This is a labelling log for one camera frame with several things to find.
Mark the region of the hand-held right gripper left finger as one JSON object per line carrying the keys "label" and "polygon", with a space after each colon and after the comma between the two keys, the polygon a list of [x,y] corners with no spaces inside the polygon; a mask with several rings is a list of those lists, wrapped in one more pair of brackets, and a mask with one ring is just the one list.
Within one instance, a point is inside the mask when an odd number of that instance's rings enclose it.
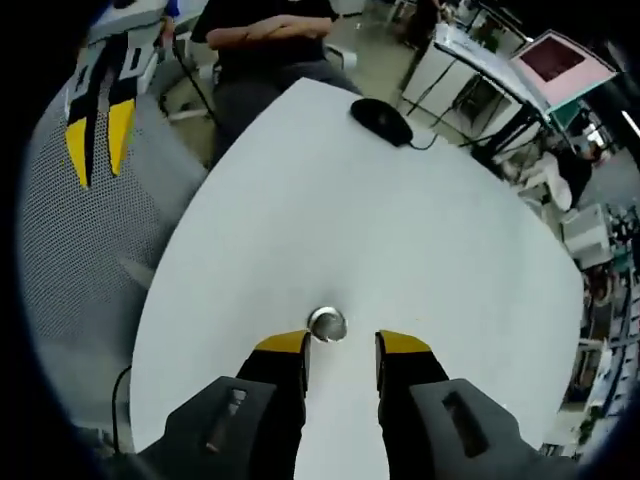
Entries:
{"label": "hand-held right gripper left finger", "polygon": [[141,454],[149,479],[291,479],[306,420],[311,335],[259,342],[234,377],[220,377],[168,415]]}

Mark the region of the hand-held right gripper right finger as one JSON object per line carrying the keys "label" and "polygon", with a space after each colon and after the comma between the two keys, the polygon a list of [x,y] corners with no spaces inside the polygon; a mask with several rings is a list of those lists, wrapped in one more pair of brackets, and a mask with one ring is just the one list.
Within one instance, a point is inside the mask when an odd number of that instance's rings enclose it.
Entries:
{"label": "hand-held right gripper right finger", "polygon": [[575,479],[577,464],[544,456],[515,417],[465,379],[451,379],[430,346],[375,335],[378,421],[392,479]]}

